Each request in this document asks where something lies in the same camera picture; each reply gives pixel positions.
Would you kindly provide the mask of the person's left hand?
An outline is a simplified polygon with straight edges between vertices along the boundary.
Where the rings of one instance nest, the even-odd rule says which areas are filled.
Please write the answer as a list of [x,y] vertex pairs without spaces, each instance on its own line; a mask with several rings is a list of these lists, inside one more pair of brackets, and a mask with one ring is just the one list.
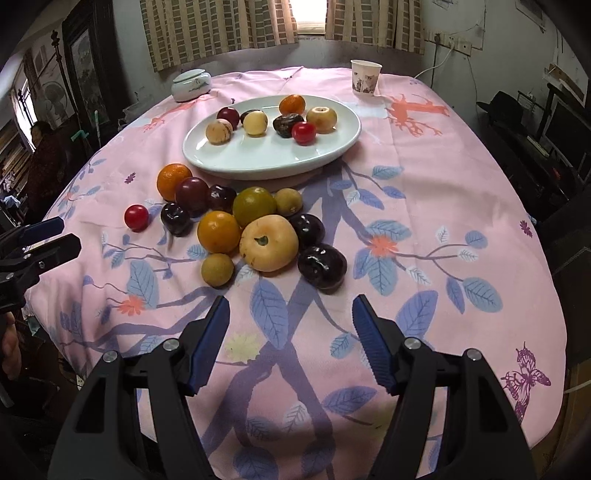
[[2,319],[6,322],[6,329],[1,339],[2,370],[9,380],[15,380],[22,369],[22,355],[16,330],[16,320],[10,312],[4,314]]

